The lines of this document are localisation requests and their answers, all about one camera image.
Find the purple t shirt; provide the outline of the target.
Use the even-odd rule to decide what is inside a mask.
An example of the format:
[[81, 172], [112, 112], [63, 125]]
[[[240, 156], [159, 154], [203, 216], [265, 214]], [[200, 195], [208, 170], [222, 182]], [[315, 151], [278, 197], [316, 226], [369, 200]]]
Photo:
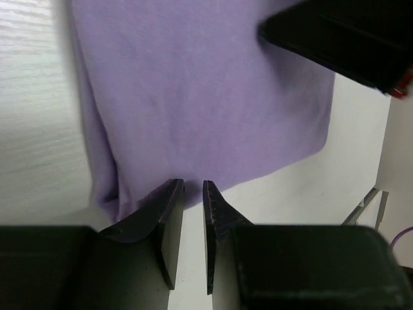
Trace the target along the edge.
[[257, 35], [290, 1], [71, 1], [94, 204], [112, 222], [153, 190], [221, 190], [325, 145], [335, 75]]

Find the red t shirt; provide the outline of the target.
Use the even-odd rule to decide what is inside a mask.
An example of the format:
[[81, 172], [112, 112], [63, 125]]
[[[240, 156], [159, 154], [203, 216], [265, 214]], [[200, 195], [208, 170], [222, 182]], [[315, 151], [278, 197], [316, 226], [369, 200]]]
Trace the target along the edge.
[[408, 90], [412, 86], [412, 65], [401, 76], [396, 86], [391, 90], [390, 95], [396, 99], [404, 99], [408, 96]]

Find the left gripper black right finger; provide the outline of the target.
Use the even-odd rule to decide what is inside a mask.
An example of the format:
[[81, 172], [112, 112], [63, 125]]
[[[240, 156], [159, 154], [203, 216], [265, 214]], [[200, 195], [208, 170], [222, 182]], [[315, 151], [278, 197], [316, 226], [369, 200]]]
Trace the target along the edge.
[[385, 239], [358, 225], [258, 225], [203, 184], [207, 293], [214, 309], [411, 309]]

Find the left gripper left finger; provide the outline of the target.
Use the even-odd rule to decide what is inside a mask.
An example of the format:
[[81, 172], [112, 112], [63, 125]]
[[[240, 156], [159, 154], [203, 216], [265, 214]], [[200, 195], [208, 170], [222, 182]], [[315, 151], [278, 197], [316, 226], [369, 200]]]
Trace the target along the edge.
[[169, 180], [114, 225], [3, 226], [2, 309], [166, 309], [184, 185]]

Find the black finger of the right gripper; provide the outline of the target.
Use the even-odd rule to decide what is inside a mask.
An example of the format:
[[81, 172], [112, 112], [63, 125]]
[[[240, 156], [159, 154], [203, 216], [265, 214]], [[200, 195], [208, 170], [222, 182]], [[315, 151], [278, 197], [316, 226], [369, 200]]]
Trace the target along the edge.
[[412, 65], [412, 1], [301, 1], [266, 18], [258, 32], [388, 95]]

